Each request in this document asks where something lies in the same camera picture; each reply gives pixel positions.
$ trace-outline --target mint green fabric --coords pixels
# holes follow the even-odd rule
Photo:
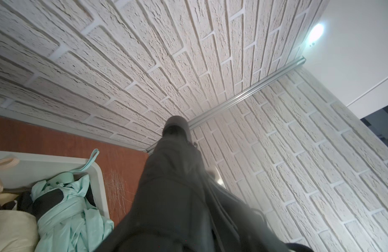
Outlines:
[[[54,188],[47,181],[37,182],[31,189],[33,202],[41,195],[59,188],[64,199],[38,221],[40,241],[35,252],[93,251],[114,228],[112,220],[85,198],[90,180],[85,175],[78,181]]]

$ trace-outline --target textured wall panel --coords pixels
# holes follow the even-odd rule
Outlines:
[[[388,251],[388,148],[303,68],[192,136],[206,165],[283,241]]]
[[[145,148],[300,55],[327,2],[0,0],[0,109]]]

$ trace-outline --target white storage bin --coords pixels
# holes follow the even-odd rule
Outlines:
[[[0,159],[16,157],[20,162],[15,167],[0,170],[0,179],[4,188],[12,189],[23,186],[31,187],[41,180],[49,180],[61,172],[81,168],[88,159],[69,158],[65,156],[50,156],[20,152],[0,151]],[[90,186],[96,207],[100,214],[110,218],[108,213],[105,184],[102,170],[95,162],[81,173],[75,172],[78,178],[89,174]]]

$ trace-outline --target ceiling light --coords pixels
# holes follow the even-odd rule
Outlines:
[[[310,35],[308,38],[308,44],[310,46],[314,46],[314,42],[321,37],[323,32],[324,32],[324,26],[322,24],[317,24],[316,26],[314,26],[314,28],[310,32]]]

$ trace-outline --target wooden surface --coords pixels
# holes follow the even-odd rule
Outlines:
[[[148,154],[0,117],[0,150],[88,159],[93,149],[105,181],[108,210],[115,224],[131,208]]]

